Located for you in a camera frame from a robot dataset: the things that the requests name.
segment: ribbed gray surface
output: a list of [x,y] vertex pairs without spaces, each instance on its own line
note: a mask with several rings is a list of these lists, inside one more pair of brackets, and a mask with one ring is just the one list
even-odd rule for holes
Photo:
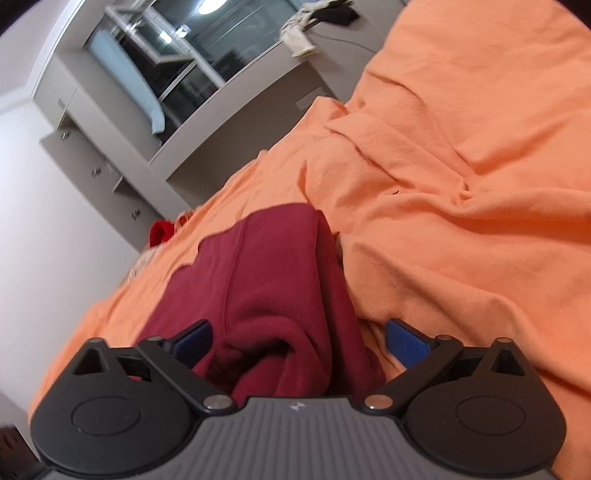
[[[67,478],[52,472],[47,480]],[[205,420],[189,445],[169,462],[134,476],[136,480],[466,478],[415,452],[393,420],[362,414],[344,398],[252,398],[233,415]],[[520,478],[554,477],[540,472]]]

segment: red cloth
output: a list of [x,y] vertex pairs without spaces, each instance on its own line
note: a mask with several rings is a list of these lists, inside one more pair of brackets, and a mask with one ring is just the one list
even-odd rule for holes
[[213,346],[193,369],[242,404],[252,395],[349,394],[384,383],[364,344],[321,212],[306,204],[251,214],[199,245],[172,276],[139,339],[199,319]]
[[168,220],[156,220],[152,227],[150,227],[150,233],[148,234],[148,243],[150,247],[163,244],[167,240],[170,240],[174,235],[174,223]]

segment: white towel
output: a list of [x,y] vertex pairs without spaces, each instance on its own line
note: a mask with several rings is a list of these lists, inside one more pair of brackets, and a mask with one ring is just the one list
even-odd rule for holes
[[304,4],[281,27],[279,38],[291,50],[295,58],[307,57],[319,51],[319,48],[306,37],[304,28],[310,23],[310,18],[314,12],[328,7],[334,1],[320,0],[320,2]]

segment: ceiling light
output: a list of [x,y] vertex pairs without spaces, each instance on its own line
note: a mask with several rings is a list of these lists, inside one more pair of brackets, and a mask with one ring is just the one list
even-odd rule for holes
[[228,0],[204,0],[203,3],[199,5],[199,9],[197,11],[201,15],[213,13],[227,1]]
[[175,33],[179,38],[184,38],[187,34],[191,33],[191,29],[187,25],[181,25]]
[[164,43],[172,43],[173,38],[166,32],[160,32],[160,38],[164,40]]

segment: orange bedsheet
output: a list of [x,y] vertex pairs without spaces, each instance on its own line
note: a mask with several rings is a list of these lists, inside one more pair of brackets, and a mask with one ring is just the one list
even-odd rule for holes
[[350,102],[316,100],[89,310],[31,408],[86,338],[131,344],[202,238],[310,202],[340,232],[387,376],[390,317],[468,345],[513,337],[567,418],[556,471],[591,478],[590,154],[591,33],[576,17],[554,0],[412,0]]

